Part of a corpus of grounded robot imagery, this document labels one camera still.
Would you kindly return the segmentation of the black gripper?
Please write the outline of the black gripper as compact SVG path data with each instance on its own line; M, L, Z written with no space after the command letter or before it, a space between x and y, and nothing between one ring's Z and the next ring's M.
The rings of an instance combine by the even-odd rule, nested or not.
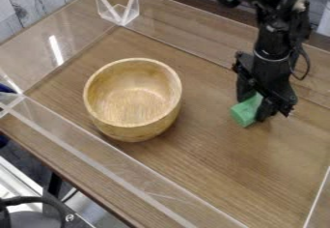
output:
M255 120L265 122L277 113L288 117L298 103L290 84L288 61L270 62L242 51L237 52L235 58L233 70L238 75L238 102L259 94L263 99L257 109Z

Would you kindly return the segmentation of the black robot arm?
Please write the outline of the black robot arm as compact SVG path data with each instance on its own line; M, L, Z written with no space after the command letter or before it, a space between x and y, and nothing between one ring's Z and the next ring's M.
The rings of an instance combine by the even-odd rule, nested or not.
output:
M229 8L246 3L255 8L258 39L253 52L237 53L238 103L231 107L237 122L249 127L275 114L288 116L298 103L290 79L297 62L309 60L304 42L310 37L310 0L217 0Z

